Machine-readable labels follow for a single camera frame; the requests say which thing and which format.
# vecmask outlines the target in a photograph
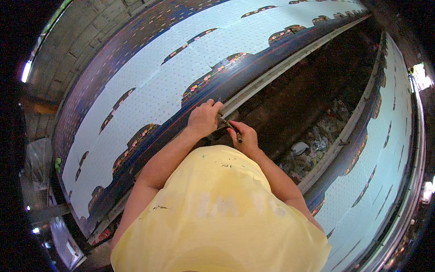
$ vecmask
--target dark background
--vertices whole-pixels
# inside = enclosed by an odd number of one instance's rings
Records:
[[[0,125],[0,237],[2,260],[0,270],[51,271],[46,252],[30,232],[30,224],[23,211],[18,172],[24,164],[25,128],[18,108],[20,78],[23,66],[35,46],[39,33],[61,4],[60,0],[2,1],[0,39],[1,100]],[[388,8],[400,13],[409,29],[420,40],[431,61],[435,60],[435,26],[433,0],[384,0]],[[430,244],[434,241],[434,218],[428,220],[426,232],[415,254],[409,256],[410,266],[404,271],[431,271]]]

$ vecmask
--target person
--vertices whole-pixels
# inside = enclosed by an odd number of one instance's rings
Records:
[[[331,246],[294,182],[230,121],[234,148],[191,149],[217,129],[221,102],[195,108],[187,127],[141,170],[111,241],[115,272],[320,271]]]

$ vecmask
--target finger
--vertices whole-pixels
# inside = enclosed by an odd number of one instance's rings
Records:
[[[224,104],[222,102],[218,101],[214,104],[213,109],[216,111],[216,113],[224,107]]]
[[[228,121],[231,125],[233,125],[234,127],[236,127],[238,130],[240,130],[240,132],[243,133],[248,133],[249,129],[251,128],[250,126],[248,126],[247,124],[243,123],[243,122],[236,122],[236,121]]]
[[[233,145],[236,146],[237,143],[237,135],[234,129],[227,128],[227,132],[230,135],[231,139],[233,140]]]
[[[214,105],[214,100],[213,99],[209,99],[207,100],[206,104],[213,106]]]

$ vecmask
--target right hand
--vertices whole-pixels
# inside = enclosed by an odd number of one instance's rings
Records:
[[[227,132],[231,136],[231,139],[233,140],[233,145],[237,150],[239,150],[252,160],[256,157],[256,155],[262,153],[261,149],[258,147],[257,133],[255,132],[255,129],[242,122],[228,122],[240,131],[243,138],[243,142],[239,143],[237,141],[237,135],[234,129],[227,128]]]

